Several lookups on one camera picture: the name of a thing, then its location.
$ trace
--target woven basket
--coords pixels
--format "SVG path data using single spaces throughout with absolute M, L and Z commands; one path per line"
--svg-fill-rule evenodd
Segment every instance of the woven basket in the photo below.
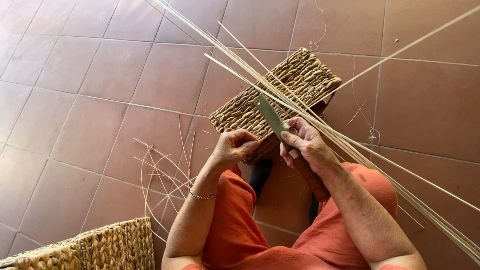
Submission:
M 6 270 L 155 270 L 150 218 L 119 222 L 0 260 Z
M 271 72 L 309 107 L 342 83 L 340 78 L 330 72 L 326 65 L 305 48 L 300 48 Z M 267 74 L 264 78 L 300 105 L 300 102 L 293 98 L 293 95 L 273 76 Z M 257 81 L 255 85 L 271 94 L 260 82 Z M 209 116 L 210 122 L 218 133 L 244 128 L 260 140 L 260 146 L 252 154 L 247 155 L 243 161 L 246 164 L 255 163 L 280 142 L 254 105 L 255 99 L 259 95 L 260 92 L 251 86 Z M 270 100 L 270 103 L 284 120 L 297 115 L 278 102 Z M 328 103 L 320 104 L 316 112 L 322 111 L 326 105 Z

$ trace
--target wooden knife handle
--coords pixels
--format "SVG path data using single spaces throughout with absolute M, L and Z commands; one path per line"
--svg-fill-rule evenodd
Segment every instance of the wooden knife handle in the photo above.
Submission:
M 300 150 L 294 148 L 288 154 L 293 158 L 295 166 L 305 182 L 307 182 L 308 187 L 312 190 L 317 200 L 319 202 L 327 201 L 330 198 L 330 192 L 328 192 L 328 189 L 325 187 L 320 177 L 312 171 L 308 162 L 301 155 Z

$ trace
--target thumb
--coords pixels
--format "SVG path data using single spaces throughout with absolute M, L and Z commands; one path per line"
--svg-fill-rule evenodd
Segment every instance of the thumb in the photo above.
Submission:
M 283 131 L 282 139 L 286 144 L 296 148 L 299 148 L 303 145 L 303 140 L 297 135 L 294 135 L 290 132 Z
M 252 153 L 255 149 L 257 149 L 259 145 L 260 145 L 259 141 L 253 140 L 253 141 L 242 144 L 237 149 L 241 152 L 242 156 L 245 156 L 246 154 Z

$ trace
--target orange clothing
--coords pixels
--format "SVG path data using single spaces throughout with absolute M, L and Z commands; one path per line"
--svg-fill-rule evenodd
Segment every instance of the orange clothing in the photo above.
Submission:
M 342 165 L 396 219 L 397 197 L 390 182 L 378 171 L 362 165 L 348 162 Z M 319 205 L 317 218 L 292 248 L 268 247 L 250 215 L 255 201 L 255 192 L 241 178 L 238 166 L 220 176 L 212 225 L 202 255 L 205 267 L 237 270 L 370 269 L 353 244 L 332 198 Z M 182 270 L 200 269 L 198 265 L 188 265 Z M 381 270 L 407 269 L 386 265 Z

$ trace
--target black sock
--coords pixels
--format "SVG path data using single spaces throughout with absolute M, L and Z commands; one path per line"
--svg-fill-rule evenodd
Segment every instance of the black sock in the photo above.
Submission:
M 257 201 L 262 192 L 265 182 L 267 182 L 268 177 L 272 171 L 273 161 L 269 159 L 260 160 L 255 165 L 255 168 L 252 171 L 252 176 L 250 177 L 250 183 L 248 183 L 253 190 L 255 195 L 257 195 Z
M 310 219 L 310 225 L 313 224 L 313 221 L 317 218 L 318 216 L 318 205 L 320 203 L 317 201 L 317 198 L 315 195 L 312 193 L 312 205 L 310 206 L 310 211 L 308 213 L 308 217 Z

